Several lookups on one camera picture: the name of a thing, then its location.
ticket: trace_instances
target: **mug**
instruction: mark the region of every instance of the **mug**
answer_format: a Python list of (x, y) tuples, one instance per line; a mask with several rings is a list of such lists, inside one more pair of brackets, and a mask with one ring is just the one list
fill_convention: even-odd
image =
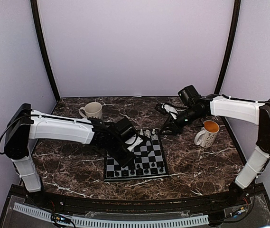
[(81, 107), (79, 109), (79, 114), (83, 118), (92, 117), (102, 119), (102, 104), (99, 102), (88, 103), (85, 107)]
[(200, 145), (202, 147), (208, 148), (212, 146), (215, 138), (219, 132), (219, 125), (214, 121), (207, 120), (203, 122), (204, 127), (194, 139), (195, 145)]

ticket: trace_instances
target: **marble table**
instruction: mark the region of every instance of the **marble table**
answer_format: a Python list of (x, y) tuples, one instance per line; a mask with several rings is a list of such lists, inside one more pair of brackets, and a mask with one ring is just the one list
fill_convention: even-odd
[[(117, 122), (127, 117), (137, 129), (160, 128), (166, 117), (156, 103), (181, 105), (179, 97), (86, 97), (63, 98), (54, 113), (81, 118), (78, 109), (97, 101), (103, 106), (104, 121)], [(194, 137), (205, 119), (220, 125), (210, 148), (194, 145)], [(184, 127), (178, 136), (162, 136), (170, 177), (125, 182), (103, 182), (103, 157), (80, 143), (39, 140), (33, 160), (51, 193), (113, 200), (164, 200), (208, 195), (228, 190), (242, 169), (242, 161), (222, 120), (207, 117)]]

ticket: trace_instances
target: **orange liquid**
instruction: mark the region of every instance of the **orange liquid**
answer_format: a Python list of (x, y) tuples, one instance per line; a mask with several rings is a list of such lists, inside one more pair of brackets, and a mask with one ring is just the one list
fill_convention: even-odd
[(219, 126), (215, 122), (207, 120), (205, 121), (205, 129), (208, 132), (215, 133), (219, 131)]

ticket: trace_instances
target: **mug handle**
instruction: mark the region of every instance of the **mug handle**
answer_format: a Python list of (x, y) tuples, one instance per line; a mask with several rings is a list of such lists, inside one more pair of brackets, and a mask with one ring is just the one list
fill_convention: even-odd
[(201, 136), (205, 134), (205, 130), (202, 130), (200, 132), (198, 132), (198, 134), (195, 136), (195, 139), (194, 139), (194, 143), (195, 145), (199, 146), (202, 142), (201, 140)]
[(83, 112), (82, 112), (81, 110), (83, 110), (84, 113), (85, 113), (84, 107), (79, 108), (79, 114), (80, 114), (80, 116), (82, 116), (83, 118), (86, 118), (86, 119), (87, 119), (86, 115), (84, 115)]

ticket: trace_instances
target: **white cable tray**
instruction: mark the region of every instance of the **white cable tray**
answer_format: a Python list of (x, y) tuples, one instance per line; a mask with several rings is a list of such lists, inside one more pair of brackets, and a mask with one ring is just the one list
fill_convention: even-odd
[[(51, 222), (51, 213), (34, 208), (28, 205), (15, 203), (13, 208), (15, 211), (29, 215), (31, 217)], [(196, 227), (200, 225), (209, 224), (208, 215), (191, 217), (191, 218), (179, 218), (171, 220), (156, 220), (156, 221), (111, 221), (111, 220), (100, 220), (91, 218), (82, 218), (78, 216), (67, 216), (71, 219), (76, 227), (78, 228), (187, 228)]]

